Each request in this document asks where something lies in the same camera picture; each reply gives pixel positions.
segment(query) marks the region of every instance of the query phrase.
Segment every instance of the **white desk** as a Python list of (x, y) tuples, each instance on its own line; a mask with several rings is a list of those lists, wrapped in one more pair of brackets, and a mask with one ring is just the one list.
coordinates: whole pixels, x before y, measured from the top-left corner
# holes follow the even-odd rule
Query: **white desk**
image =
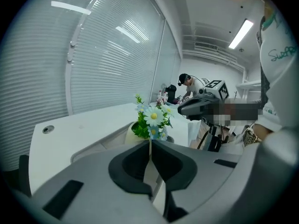
[[(135, 104), (118, 105), (37, 124), (29, 153), (31, 193), (69, 166), (73, 154), (136, 121), (135, 108)], [(182, 120), (171, 118), (173, 129), (167, 130), (175, 143), (187, 147), (188, 124)], [(54, 130), (43, 134), (50, 125)]]

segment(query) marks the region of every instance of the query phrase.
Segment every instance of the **white shirt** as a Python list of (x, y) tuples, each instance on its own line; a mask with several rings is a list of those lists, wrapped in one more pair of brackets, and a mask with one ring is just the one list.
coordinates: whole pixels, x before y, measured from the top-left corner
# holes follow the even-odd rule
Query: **white shirt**
[(256, 124), (275, 132), (297, 123), (293, 112), (298, 109), (298, 46), (278, 12), (272, 24), (262, 31), (262, 41), (261, 64), (270, 88), (266, 93), (269, 101)]
[(187, 86), (187, 92), (191, 91), (193, 93), (193, 96), (195, 96), (200, 88), (203, 88), (204, 85), (196, 78), (193, 78), (192, 84), (190, 86)]

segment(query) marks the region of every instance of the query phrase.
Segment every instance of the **yellow flower center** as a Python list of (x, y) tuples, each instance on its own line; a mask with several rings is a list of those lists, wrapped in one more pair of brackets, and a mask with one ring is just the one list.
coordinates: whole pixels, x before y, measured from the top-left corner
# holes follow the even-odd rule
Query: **yellow flower center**
[(152, 119), (156, 119), (157, 118), (157, 114), (156, 113), (152, 113), (150, 116)]

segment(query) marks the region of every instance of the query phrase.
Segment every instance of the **person wearing headset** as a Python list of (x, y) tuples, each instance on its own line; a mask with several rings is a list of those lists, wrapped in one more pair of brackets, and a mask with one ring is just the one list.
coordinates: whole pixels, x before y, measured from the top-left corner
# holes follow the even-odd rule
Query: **person wearing headset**
[(178, 79), (180, 84), (187, 86), (187, 93), (183, 96), (183, 100), (185, 100), (187, 96), (190, 96), (191, 92), (193, 96), (195, 96), (199, 92), (200, 88), (204, 87), (198, 79), (191, 77), (188, 74), (181, 74)]
[[(298, 46), (292, 32), (280, 12), (268, 0), (264, 2), (264, 17), (260, 27), (260, 60), (262, 67), (262, 95), (266, 101), (262, 104), (263, 114), (250, 127), (249, 132), (254, 141), (261, 142), (270, 133), (282, 127), (293, 127), (296, 124), (296, 91), (292, 83), (296, 83), (298, 74)], [(225, 114), (236, 115), (244, 110), (238, 104), (225, 104)], [(245, 143), (243, 133), (235, 143)]]

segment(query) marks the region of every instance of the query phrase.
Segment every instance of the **headset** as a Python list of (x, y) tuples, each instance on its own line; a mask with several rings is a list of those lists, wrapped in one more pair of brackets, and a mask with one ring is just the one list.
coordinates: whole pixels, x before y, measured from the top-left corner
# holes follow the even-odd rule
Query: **headset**
[[(190, 75), (185, 74), (185, 81), (187, 80), (188, 76), (190, 76)], [(181, 83), (180, 80), (179, 80), (179, 81), (178, 81), (178, 86), (181, 86), (181, 85), (182, 85), (182, 83)]]

